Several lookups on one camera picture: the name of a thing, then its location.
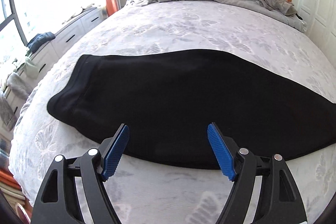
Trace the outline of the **black pants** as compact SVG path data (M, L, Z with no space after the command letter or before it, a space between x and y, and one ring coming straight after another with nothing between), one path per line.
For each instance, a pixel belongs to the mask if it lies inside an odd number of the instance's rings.
M291 160L335 143L333 102L215 50L83 55L47 110L97 143L126 124L127 155L184 168L218 169L211 123L259 156Z

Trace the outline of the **white drawer cabinet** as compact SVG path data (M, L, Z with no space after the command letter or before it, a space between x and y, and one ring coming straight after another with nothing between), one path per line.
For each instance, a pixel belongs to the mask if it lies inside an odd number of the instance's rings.
M18 72L20 78L30 87L36 87L60 57L106 18L106 9L92 8L71 20L56 33L55 39L44 43L36 53L30 56L33 64L39 69L37 77L33 79L24 69L20 69Z

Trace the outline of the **dark blue folded clothes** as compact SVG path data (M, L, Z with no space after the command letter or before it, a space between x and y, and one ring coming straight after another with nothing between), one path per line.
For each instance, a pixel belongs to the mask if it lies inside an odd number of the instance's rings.
M44 43L50 42L56 36L52 32L45 32L35 35L27 44L31 53L35 53Z

